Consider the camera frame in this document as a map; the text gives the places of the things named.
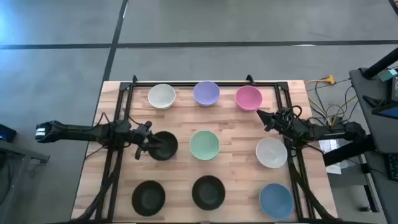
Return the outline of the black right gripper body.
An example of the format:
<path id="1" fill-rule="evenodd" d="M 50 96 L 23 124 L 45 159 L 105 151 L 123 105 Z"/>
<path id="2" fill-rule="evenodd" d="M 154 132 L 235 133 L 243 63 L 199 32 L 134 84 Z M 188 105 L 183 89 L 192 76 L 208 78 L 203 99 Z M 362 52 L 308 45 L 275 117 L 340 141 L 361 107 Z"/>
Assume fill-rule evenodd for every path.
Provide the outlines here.
<path id="1" fill-rule="evenodd" d="M 291 108 L 282 108 L 275 112 L 275 129 L 279 134 L 288 138 L 299 137 L 299 132 L 296 130 L 294 123 L 297 121 L 296 115 Z"/>

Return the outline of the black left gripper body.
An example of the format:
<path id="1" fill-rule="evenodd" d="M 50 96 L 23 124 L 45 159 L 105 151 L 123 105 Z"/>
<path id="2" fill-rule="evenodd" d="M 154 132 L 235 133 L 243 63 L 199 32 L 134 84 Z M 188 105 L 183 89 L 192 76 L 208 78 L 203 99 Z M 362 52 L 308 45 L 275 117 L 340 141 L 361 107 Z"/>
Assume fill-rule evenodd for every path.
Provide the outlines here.
<path id="1" fill-rule="evenodd" d="M 151 121 L 140 123 L 137 129 L 132 131 L 131 143 L 138 146 L 135 152 L 135 159 L 141 158 L 142 152 L 147 152 L 152 149 L 153 133 L 150 130 L 152 127 Z"/>

